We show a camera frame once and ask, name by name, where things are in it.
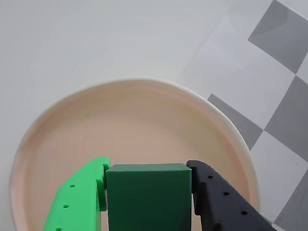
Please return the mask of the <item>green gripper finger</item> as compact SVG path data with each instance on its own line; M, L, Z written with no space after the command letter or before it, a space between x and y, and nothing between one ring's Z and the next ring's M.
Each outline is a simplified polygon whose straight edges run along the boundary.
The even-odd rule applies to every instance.
M97 157L70 177L58 190L43 229L45 231L100 231L107 210L105 172L108 157Z

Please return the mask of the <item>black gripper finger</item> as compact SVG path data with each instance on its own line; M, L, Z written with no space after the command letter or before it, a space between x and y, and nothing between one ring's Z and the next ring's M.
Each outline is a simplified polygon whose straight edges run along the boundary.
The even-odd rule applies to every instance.
M219 173L198 160L189 160L192 169L194 213L203 231L274 231Z

